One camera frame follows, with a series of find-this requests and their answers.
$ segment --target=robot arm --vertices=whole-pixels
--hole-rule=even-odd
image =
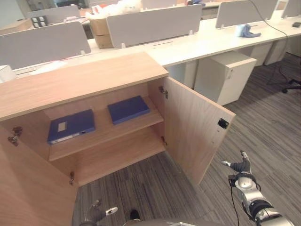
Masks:
[[[229,175],[229,184],[237,188],[245,213],[257,226],[293,226],[292,222],[280,214],[262,195],[252,175],[247,154],[241,151],[241,155],[243,161],[240,163],[222,161],[222,164],[238,172],[237,175]]]

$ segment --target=cardboard box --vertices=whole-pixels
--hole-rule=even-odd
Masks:
[[[99,48],[113,47],[106,19],[90,20],[90,26]]]
[[[12,32],[20,32],[31,28],[33,28],[31,19],[24,19],[0,28],[0,35],[9,34]]]

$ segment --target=cabinet hinge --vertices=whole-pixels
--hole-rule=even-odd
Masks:
[[[168,91],[164,90],[163,86],[159,86],[159,91],[165,94],[165,98],[168,99]]]
[[[69,181],[69,184],[73,185],[73,182],[74,182],[74,172],[70,172],[70,181]]]
[[[18,146],[18,137],[21,136],[23,128],[21,126],[17,126],[13,128],[14,136],[8,137],[8,141],[11,142],[14,146]]]
[[[167,142],[165,141],[164,136],[161,137],[162,142],[167,146]]]
[[[218,125],[223,129],[226,129],[229,126],[229,123],[226,120],[220,118],[218,121]]]

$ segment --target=office chair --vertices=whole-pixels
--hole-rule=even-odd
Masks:
[[[288,89],[301,89],[301,81],[298,81],[298,80],[295,80],[295,79],[292,79],[288,82],[288,84],[293,84],[293,83],[298,83],[300,86],[293,86],[293,87],[286,87],[282,90],[283,93],[287,93],[287,90]]]

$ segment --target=cabinet top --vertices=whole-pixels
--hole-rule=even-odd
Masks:
[[[8,81],[0,84],[0,121],[167,75],[136,53]]]

